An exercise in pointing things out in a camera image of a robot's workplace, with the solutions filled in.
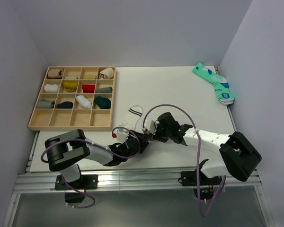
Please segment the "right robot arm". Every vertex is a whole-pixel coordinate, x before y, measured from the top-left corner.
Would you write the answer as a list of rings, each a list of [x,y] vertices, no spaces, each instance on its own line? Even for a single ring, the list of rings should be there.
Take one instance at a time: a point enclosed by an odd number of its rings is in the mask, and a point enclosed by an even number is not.
[[[195,173],[196,181],[206,184],[211,178],[231,175],[245,182],[262,160],[259,152],[240,132],[231,135],[218,134],[195,128],[189,124],[180,125],[170,112],[163,113],[156,121],[144,124],[155,140],[197,147],[212,152],[214,159],[200,159],[199,170]]]

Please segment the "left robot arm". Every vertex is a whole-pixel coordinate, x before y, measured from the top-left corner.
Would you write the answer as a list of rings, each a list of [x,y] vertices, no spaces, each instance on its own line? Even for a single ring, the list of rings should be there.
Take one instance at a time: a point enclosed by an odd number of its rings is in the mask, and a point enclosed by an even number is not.
[[[50,171],[59,172],[68,186],[77,189],[83,183],[79,161],[88,159],[103,166],[118,166],[143,153],[152,135],[118,126],[113,129],[112,137],[117,143],[101,145],[77,129],[49,138],[44,143],[41,161],[49,165]]]

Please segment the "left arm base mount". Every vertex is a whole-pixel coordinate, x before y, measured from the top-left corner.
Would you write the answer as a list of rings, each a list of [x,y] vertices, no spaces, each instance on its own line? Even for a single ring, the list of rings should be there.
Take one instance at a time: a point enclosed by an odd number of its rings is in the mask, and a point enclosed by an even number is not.
[[[79,205],[84,201],[85,196],[76,192],[76,190],[83,190],[86,193],[87,190],[95,190],[98,186],[98,175],[81,175],[80,178],[74,182],[67,182],[62,175],[56,177],[56,182],[54,186],[55,191],[67,191],[72,190],[72,192],[66,192],[64,194],[64,200],[68,204]]]

